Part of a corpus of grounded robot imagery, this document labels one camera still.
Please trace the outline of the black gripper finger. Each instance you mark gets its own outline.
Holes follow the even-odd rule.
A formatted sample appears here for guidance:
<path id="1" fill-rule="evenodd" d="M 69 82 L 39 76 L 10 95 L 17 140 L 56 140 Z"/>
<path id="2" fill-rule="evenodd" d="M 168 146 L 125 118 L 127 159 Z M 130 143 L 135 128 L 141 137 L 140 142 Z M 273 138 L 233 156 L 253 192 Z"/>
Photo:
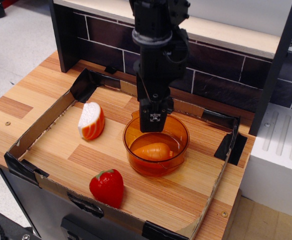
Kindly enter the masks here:
<path id="1" fill-rule="evenodd" d="M 140 130 L 142 133 L 163 131 L 166 121 L 166 109 L 164 104 L 150 102 L 148 99 L 141 99 L 139 116 Z"/>
<path id="2" fill-rule="evenodd" d="M 171 114 L 174 110 L 174 101 L 171 97 L 165 99 L 166 114 Z"/>

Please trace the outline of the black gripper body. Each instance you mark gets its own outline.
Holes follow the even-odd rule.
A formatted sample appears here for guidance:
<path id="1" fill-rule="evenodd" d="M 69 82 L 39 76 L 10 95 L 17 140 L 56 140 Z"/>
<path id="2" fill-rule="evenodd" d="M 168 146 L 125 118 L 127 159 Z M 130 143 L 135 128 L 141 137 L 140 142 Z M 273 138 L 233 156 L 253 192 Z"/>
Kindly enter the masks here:
<path id="1" fill-rule="evenodd" d="M 169 84 L 183 78 L 189 57 L 189 38 L 185 29 L 175 28 L 164 38 L 150 38 L 132 32 L 140 46 L 135 62 L 137 99 L 159 103 L 170 95 Z"/>

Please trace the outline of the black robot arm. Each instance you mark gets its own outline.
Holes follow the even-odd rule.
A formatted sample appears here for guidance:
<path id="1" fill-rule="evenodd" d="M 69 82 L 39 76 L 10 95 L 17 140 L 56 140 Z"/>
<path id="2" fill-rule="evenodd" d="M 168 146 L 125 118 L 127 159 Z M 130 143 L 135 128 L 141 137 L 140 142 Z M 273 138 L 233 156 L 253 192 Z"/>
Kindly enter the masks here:
<path id="1" fill-rule="evenodd" d="M 187 0 L 132 0 L 135 19 L 132 38 L 140 47 L 134 63 L 140 130 L 162 132 L 173 109 L 169 85 L 183 79 L 189 57 L 189 38 L 180 23 L 189 18 Z"/>

